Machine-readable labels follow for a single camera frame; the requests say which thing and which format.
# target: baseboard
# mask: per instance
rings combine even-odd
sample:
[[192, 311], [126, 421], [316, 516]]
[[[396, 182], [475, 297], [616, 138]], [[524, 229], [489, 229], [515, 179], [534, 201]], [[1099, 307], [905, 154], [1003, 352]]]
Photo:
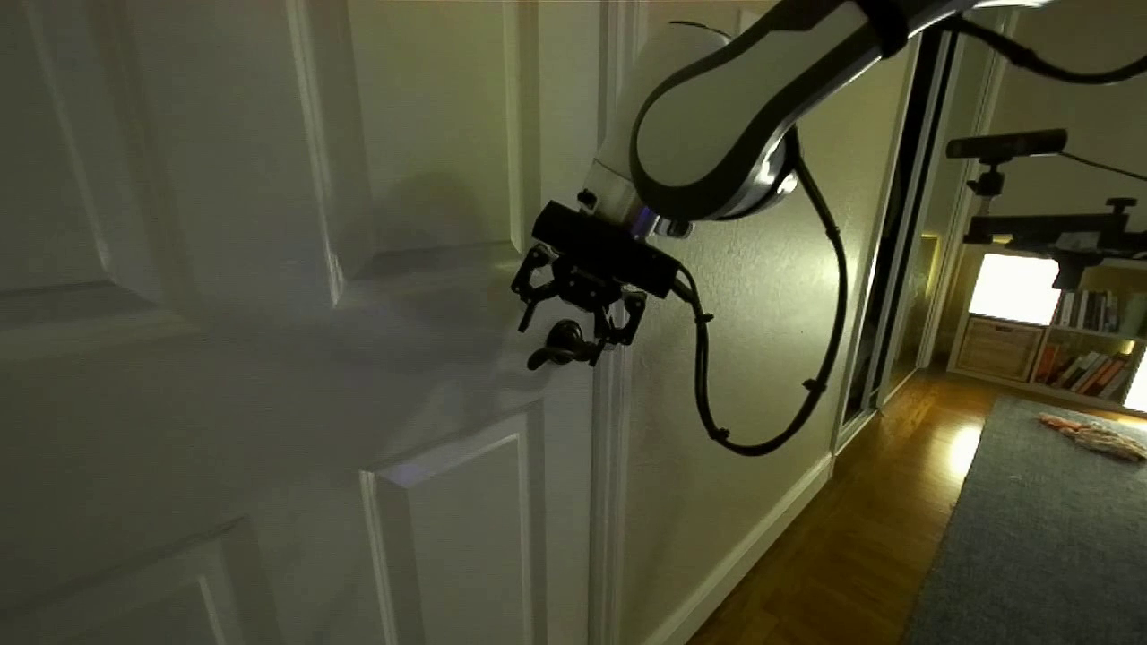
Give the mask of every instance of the baseboard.
[[786, 535], [786, 528], [818, 498], [831, 480], [831, 456], [806, 469], [789, 494], [769, 510], [715, 565], [713, 572], [646, 637], [646, 645], [685, 645], [761, 555]]

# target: door panel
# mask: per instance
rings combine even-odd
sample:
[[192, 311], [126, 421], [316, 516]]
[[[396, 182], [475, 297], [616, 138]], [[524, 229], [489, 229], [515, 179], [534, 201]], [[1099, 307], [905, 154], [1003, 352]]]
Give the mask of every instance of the door panel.
[[4, 2], [0, 642], [589, 642], [591, 373], [507, 293], [536, 14]]

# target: gray carpet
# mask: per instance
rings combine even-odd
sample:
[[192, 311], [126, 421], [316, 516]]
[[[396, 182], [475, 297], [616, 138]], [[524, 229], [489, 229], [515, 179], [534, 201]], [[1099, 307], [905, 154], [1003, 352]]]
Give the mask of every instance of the gray carpet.
[[997, 401], [905, 642], [1147, 642], [1147, 467], [1035, 412], [1056, 409]]

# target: wire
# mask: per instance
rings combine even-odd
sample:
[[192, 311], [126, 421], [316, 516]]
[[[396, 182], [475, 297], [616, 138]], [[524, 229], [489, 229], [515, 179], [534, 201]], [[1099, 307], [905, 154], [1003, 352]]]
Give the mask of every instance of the wire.
[[1069, 151], [1061, 151], [1061, 157], [1069, 157], [1069, 162], [1075, 162], [1075, 166], [1099, 169], [1099, 172], [1114, 172], [1114, 176], [1126, 176], [1126, 179], [1135, 179], [1135, 182], [1147, 182], [1147, 176], [1142, 176], [1142, 172], [1130, 172], [1130, 169], [1104, 166], [1104, 162], [1093, 162], [1093, 157], [1080, 157], [1080, 154], [1069, 154]]
[[1131, 80], [1131, 74], [1147, 71], [1147, 53], [1138, 59], [1131, 59], [1131, 65], [1108, 69], [1108, 71], [1073, 71], [1073, 69], [1043, 59], [1035, 51], [1006, 40], [1003, 31], [975, 26], [975, 22], [961, 16], [961, 14], [941, 22], [941, 29], [948, 29], [957, 35], [972, 35], [972, 40], [992, 47], [997, 53], [1003, 53], [1009, 65], [1019, 65], [1025, 71], [1035, 71], [1035, 74], [1045, 74], [1045, 80], [1056, 80], [1056, 82], [1108, 86], [1108, 82], [1120, 82], [1120, 80]]
[[840, 225], [831, 219], [831, 207], [828, 207], [812, 172], [806, 169], [806, 162], [799, 154], [797, 129], [789, 132], [789, 157], [792, 157], [792, 172], [799, 176], [806, 195], [812, 201], [812, 210], [818, 210], [818, 219], [823, 225], [823, 237], [828, 237], [828, 244], [834, 249], [840, 289], [834, 289], [834, 320], [831, 320], [831, 332], [828, 332], [828, 347], [823, 347], [820, 367], [818, 367], [812, 381], [803, 384], [806, 396], [803, 396], [803, 403], [797, 409], [797, 415], [789, 418], [789, 426], [779, 438], [765, 438], [761, 443], [734, 443], [732, 433], [724, 426], [715, 426], [713, 403], [709, 403], [709, 320], [713, 316], [707, 316], [702, 293], [694, 286], [694, 275], [685, 266], [682, 266], [685, 284], [672, 286], [672, 293], [682, 301], [688, 301], [693, 316], [694, 316], [694, 412], [702, 415], [707, 433], [715, 443], [724, 443], [728, 452], [737, 452], [737, 456], [769, 456], [769, 452], [779, 452], [782, 443], [789, 443], [803, 431], [803, 421], [812, 415], [820, 395], [828, 389], [834, 352], [840, 352], [840, 340], [842, 340], [842, 329], [846, 329], [849, 262], [846, 262], [846, 248], [840, 241]]

